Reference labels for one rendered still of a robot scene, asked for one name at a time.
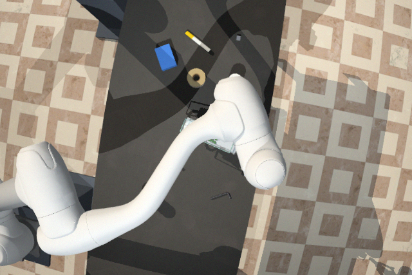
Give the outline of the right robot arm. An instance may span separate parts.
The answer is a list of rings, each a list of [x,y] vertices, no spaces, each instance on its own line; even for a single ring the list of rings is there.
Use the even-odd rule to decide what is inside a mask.
[[[21,148],[16,176],[0,179],[0,266],[27,254],[67,256],[90,251],[138,227],[160,207],[191,153],[202,142],[233,142],[248,182],[259,189],[280,185],[286,162],[267,112],[242,76],[222,79],[206,114],[175,138],[140,194],[131,202],[85,211],[59,152],[47,141]],[[38,221],[13,212],[28,206]]]

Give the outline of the blue rectangular block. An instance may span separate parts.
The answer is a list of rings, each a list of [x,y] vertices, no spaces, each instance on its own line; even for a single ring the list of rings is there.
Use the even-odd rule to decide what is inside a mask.
[[[176,67],[176,61],[169,44],[154,49],[162,71]]]

